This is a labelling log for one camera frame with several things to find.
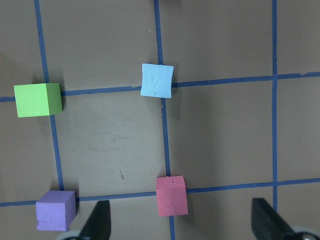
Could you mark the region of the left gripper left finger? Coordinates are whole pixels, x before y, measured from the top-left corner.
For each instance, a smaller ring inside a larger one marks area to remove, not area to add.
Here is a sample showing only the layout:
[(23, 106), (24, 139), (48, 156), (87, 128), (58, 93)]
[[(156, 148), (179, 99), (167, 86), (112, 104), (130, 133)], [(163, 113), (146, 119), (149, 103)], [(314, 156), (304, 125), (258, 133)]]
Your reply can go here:
[(80, 240), (109, 240), (111, 236), (111, 208), (109, 200), (100, 200), (87, 219), (78, 238)]

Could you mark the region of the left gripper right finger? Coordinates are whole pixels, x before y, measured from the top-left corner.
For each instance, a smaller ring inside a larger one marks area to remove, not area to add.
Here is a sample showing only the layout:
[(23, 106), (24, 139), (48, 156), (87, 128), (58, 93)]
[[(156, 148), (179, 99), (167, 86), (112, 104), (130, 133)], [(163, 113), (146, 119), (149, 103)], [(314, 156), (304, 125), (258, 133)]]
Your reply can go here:
[(264, 198), (251, 202), (251, 230), (257, 240), (299, 240), (300, 234)]

